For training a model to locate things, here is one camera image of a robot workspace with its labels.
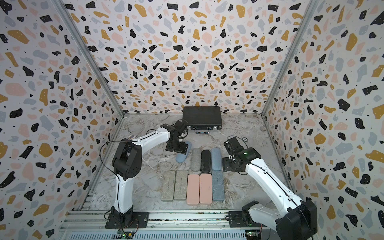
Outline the mint green glasses case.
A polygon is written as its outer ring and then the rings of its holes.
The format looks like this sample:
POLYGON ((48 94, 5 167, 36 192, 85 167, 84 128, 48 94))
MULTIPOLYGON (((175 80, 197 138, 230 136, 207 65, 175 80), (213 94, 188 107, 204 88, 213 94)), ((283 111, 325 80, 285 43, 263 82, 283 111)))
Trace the mint green glasses case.
POLYGON ((176 172, 174 199, 185 201, 187 199, 188 171, 179 170, 176 172))

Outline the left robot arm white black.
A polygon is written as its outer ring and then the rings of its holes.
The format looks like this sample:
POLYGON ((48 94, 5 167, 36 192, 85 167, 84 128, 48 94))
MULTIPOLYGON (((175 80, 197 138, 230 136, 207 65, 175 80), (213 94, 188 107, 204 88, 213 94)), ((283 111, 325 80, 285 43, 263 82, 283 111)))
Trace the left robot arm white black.
POLYGON ((133 186, 142 168, 143 154, 152 148, 166 143, 166 151, 187 155, 188 144, 182 141, 187 134, 187 126, 180 121, 173 125, 160 125, 155 131, 140 138, 119 142, 112 161, 113 172, 116 175, 116 198, 111 209, 111 216, 127 227, 133 219, 133 186))

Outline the pink glasses case grey lining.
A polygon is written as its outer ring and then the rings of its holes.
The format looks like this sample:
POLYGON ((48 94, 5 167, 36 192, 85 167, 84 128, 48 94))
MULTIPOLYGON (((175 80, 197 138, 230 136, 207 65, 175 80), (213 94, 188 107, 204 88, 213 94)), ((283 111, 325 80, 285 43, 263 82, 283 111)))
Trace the pink glasses case grey lining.
POLYGON ((190 206, 200 203, 200 176, 198 174, 188 175, 186 202, 190 206))

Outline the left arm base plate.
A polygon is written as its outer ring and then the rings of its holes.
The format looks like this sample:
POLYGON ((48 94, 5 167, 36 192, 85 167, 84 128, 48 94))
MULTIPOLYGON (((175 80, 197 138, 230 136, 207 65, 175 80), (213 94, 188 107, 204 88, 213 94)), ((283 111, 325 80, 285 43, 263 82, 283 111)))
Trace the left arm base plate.
POLYGON ((149 220, 149 212, 131 212, 121 215, 118 212, 109 213, 106 229, 139 228, 145 229, 149 220))

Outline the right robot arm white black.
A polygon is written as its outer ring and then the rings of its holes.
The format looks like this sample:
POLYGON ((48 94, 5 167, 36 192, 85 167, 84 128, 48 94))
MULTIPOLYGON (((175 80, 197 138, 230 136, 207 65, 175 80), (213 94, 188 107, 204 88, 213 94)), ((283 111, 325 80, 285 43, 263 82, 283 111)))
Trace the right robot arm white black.
POLYGON ((318 232, 317 207, 303 201, 270 170, 254 148, 226 147, 229 160, 245 165, 245 171, 266 192, 276 210, 252 201, 242 207, 241 218, 247 227, 260 225, 277 232, 282 240, 309 240, 318 232))

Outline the grey case mint lining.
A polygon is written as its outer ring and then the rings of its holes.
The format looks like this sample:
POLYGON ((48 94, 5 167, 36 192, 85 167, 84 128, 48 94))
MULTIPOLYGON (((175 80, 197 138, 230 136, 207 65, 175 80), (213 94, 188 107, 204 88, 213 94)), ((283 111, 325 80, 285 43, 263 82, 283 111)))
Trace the grey case mint lining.
POLYGON ((214 202, 225 200, 224 175, 222 171, 212 171, 212 193, 214 202))

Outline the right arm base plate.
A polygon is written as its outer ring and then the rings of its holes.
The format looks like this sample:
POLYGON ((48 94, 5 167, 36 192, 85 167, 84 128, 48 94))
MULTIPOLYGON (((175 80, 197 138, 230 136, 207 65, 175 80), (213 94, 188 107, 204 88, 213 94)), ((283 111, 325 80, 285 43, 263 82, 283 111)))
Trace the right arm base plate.
POLYGON ((225 216, 225 220, 229 221, 231 228, 260 228, 260 227, 265 227, 265 225, 254 222, 243 211, 230 211, 225 216))

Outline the black case beige lining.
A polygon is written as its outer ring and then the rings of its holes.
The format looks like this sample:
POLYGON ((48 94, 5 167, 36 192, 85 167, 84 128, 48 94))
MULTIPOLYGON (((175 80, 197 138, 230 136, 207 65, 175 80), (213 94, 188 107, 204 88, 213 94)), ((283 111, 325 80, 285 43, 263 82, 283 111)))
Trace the black case beige lining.
POLYGON ((209 174, 211 172, 212 155, 210 150, 201 152, 201 173, 209 174))

